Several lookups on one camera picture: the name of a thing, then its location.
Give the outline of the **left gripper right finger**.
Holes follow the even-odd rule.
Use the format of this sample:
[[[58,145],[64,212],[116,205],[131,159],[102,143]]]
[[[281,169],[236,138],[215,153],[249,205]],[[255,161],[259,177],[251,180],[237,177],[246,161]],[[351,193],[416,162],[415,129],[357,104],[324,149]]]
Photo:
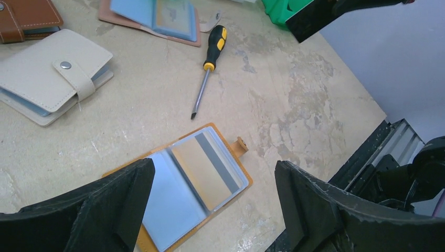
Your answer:
[[[289,161],[275,168],[291,251],[444,251],[444,219],[382,206]]]

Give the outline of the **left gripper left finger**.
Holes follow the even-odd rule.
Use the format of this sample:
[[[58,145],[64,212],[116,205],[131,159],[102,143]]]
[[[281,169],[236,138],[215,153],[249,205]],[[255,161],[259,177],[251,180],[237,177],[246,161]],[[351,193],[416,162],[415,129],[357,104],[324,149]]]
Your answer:
[[[150,158],[1,214],[1,251],[133,251],[155,175]]]

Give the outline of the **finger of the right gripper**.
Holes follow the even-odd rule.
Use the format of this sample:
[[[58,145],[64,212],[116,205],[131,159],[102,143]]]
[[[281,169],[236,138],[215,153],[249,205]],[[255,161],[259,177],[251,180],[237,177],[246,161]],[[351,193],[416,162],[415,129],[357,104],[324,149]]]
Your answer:
[[[413,2],[415,2],[415,0],[340,0],[334,4],[332,14],[339,17],[345,13],[360,9],[386,7],[397,4],[406,5]]]

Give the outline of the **mustard yellow card holder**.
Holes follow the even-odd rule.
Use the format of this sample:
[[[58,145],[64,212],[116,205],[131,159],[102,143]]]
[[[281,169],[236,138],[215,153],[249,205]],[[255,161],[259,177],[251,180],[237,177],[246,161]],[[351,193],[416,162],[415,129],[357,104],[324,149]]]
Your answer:
[[[243,139],[228,143],[208,123],[144,154],[154,180],[136,240],[141,251],[172,251],[237,200],[253,180],[240,157]]]

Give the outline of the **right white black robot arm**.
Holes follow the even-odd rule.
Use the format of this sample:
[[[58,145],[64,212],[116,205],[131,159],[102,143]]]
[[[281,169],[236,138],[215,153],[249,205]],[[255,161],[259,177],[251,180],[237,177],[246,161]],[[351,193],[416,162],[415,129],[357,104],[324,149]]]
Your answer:
[[[413,212],[444,191],[444,1],[355,10],[322,35],[386,113],[331,182]]]

